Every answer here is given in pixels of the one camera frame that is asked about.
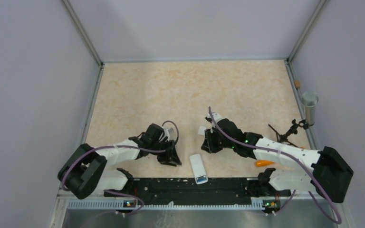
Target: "white wall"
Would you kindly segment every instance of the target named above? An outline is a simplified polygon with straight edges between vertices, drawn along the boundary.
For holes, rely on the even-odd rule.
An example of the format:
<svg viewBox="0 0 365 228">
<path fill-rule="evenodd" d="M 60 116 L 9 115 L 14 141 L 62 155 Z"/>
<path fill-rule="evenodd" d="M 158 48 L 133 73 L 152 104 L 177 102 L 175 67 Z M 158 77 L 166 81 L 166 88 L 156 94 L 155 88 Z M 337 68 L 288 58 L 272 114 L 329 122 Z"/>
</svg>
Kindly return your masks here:
<svg viewBox="0 0 365 228">
<path fill-rule="evenodd" d="M 98 67 L 60 1 L 0 1 L 0 228 L 42 228 Z"/>
<path fill-rule="evenodd" d="M 103 61 L 286 58 L 319 0 L 71 0 Z"/>
<path fill-rule="evenodd" d="M 294 61 L 303 90 L 319 95 L 316 125 L 354 170 L 346 201 L 365 227 L 365 0 L 332 0 Z"/>
</svg>

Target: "white rectangular block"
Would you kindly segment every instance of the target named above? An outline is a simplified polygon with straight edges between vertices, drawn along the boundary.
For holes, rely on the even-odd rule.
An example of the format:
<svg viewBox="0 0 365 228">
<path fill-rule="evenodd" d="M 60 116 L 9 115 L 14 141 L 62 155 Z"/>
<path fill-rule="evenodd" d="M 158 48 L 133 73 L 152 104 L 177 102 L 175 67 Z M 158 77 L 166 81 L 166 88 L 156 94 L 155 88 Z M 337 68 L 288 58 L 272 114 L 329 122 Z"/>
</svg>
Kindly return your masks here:
<svg viewBox="0 0 365 228">
<path fill-rule="evenodd" d="M 198 129 L 198 134 L 204 136 L 205 135 L 205 130 L 206 130 L 205 126 L 200 126 L 199 129 Z"/>
<path fill-rule="evenodd" d="M 194 154 L 190 156 L 190 162 L 192 171 L 194 172 L 195 182 L 197 184 L 203 184 L 208 182 L 208 177 L 205 173 L 205 167 L 203 166 L 201 155 Z"/>
</svg>

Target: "beige marble floor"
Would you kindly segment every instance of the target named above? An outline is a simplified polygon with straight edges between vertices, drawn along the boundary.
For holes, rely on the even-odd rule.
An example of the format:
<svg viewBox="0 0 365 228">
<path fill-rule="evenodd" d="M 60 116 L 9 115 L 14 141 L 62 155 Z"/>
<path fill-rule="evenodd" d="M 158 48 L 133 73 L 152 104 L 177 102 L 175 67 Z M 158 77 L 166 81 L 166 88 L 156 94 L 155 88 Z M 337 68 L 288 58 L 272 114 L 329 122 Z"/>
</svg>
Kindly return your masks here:
<svg viewBox="0 0 365 228">
<path fill-rule="evenodd" d="M 176 149 L 182 166 L 161 165 L 149 155 L 116 167 L 134 177 L 192 177 L 188 157 L 200 153 L 209 177 L 256 177 L 265 167 L 256 168 L 253 159 L 228 149 L 200 150 L 197 131 L 210 126 L 204 119 L 208 106 L 243 131 L 271 139 L 268 123 L 284 133 L 292 119 L 300 120 L 283 60 L 106 64 L 86 142 L 118 143 L 151 123 L 172 120 L 181 133 Z M 303 130 L 290 139 L 309 147 Z"/>
</svg>

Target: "robotic arm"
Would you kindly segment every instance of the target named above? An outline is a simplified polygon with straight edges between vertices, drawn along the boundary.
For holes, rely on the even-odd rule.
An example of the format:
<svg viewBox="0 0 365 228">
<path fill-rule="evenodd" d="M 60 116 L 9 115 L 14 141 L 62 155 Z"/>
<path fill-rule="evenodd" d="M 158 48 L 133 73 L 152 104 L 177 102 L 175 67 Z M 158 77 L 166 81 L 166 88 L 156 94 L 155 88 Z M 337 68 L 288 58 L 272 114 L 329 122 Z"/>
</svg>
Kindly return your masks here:
<svg viewBox="0 0 365 228">
<path fill-rule="evenodd" d="M 208 114 L 205 119 L 212 123 L 212 128 L 205 130 L 205 140 L 201 146 L 202 150 L 209 153 L 217 153 L 224 148 L 231 148 L 242 157 L 269 160 L 296 169 L 291 171 L 276 170 L 274 168 L 266 169 L 263 173 L 259 174 L 259 181 L 255 183 L 259 185 L 258 188 L 253 188 L 262 189 L 262 192 L 253 192 L 254 195 L 264 194 L 273 196 L 276 191 L 280 190 L 313 191 L 316 189 L 317 193 L 324 197 L 319 188 L 316 187 L 316 184 L 299 164 L 292 158 L 281 154 L 283 152 L 303 163 L 333 202 L 342 203 L 344 201 L 350 180 L 353 176 L 353 170 L 335 149 L 325 147 L 322 151 L 306 150 L 275 142 L 260 134 L 243 133 L 237 128 L 235 123 L 227 118 L 223 118 L 217 113 L 212 113 L 212 116 Z M 225 134 L 234 139 L 235 142 L 228 139 L 215 124 Z M 252 149 L 240 145 L 236 141 L 256 147 L 270 148 L 278 152 Z"/>
<path fill-rule="evenodd" d="M 170 140 L 172 128 L 151 124 L 146 132 L 113 146 L 95 150 L 88 144 L 80 145 L 58 173 L 58 179 L 78 199 L 106 189 L 122 190 L 130 174 L 109 167 L 126 160 L 135 160 L 152 153 L 160 164 L 181 165 L 175 150 L 177 139 Z"/>
</svg>

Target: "metal frame edge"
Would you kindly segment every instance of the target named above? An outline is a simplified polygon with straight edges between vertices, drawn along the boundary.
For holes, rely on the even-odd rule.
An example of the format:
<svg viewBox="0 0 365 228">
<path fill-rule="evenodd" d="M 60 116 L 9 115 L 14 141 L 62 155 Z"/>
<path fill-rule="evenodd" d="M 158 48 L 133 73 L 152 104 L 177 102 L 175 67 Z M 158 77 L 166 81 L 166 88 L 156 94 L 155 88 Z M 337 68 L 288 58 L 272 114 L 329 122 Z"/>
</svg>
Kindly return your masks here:
<svg viewBox="0 0 365 228">
<path fill-rule="evenodd" d="M 263 61 L 263 60 L 285 60 L 287 57 L 196 57 L 196 58 L 139 58 L 109 60 L 105 63 L 156 63 L 156 62 L 208 62 L 208 61 Z"/>
<path fill-rule="evenodd" d="M 304 41 L 306 40 L 307 36 L 311 32 L 313 26 L 315 25 L 316 21 L 318 20 L 319 16 L 321 15 L 321 12 L 325 8 L 325 6 L 328 4 L 329 0 L 320 0 L 318 3 L 316 9 L 313 12 L 313 15 L 311 15 L 310 19 L 307 22 L 306 27 L 304 28 L 303 32 L 301 33 L 299 39 L 297 40 L 296 44 L 294 45 L 292 51 L 290 52 L 290 55 L 288 57 L 288 62 L 293 62 L 294 58 L 296 57 L 298 51 L 300 50 L 301 46 L 303 45 Z"/>
<path fill-rule="evenodd" d="M 95 85 L 95 88 L 93 91 L 92 99 L 90 100 L 89 111 L 87 112 L 87 117 L 86 117 L 85 125 L 83 127 L 82 137 L 80 139 L 79 144 L 83 144 L 86 142 L 87 132 L 89 131 L 90 121 L 92 120 L 93 110 L 94 110 L 94 106 L 96 104 L 96 99 L 97 99 L 98 90 L 100 88 L 101 78 L 103 77 L 104 67 L 105 67 L 105 64 L 101 65 L 101 67 L 98 71 L 96 85 Z"/>
<path fill-rule="evenodd" d="M 51 221 L 48 226 L 49 228 L 61 228 L 63 226 L 68 204 L 68 199 L 57 199 L 51 215 Z"/>
<path fill-rule="evenodd" d="M 77 33 L 79 34 L 80 38 L 82 38 L 83 43 L 85 44 L 89 53 L 94 58 L 97 65 L 101 66 L 103 64 L 103 61 L 101 61 L 95 47 L 93 46 L 92 41 L 90 40 L 85 29 L 83 28 L 83 25 L 80 22 L 79 17 L 75 13 L 75 10 L 73 9 L 69 0 L 60 0 L 60 1 L 62 2 L 63 7 L 65 8 L 66 12 L 68 13 L 69 18 L 71 19 L 73 25 L 75 26 L 75 29 L 77 30 Z"/>
<path fill-rule="evenodd" d="M 336 204 L 339 213 L 342 215 L 342 224 L 338 225 L 338 228 L 356 228 L 355 222 L 350 214 L 348 204 L 346 200 L 341 204 Z"/>
</svg>

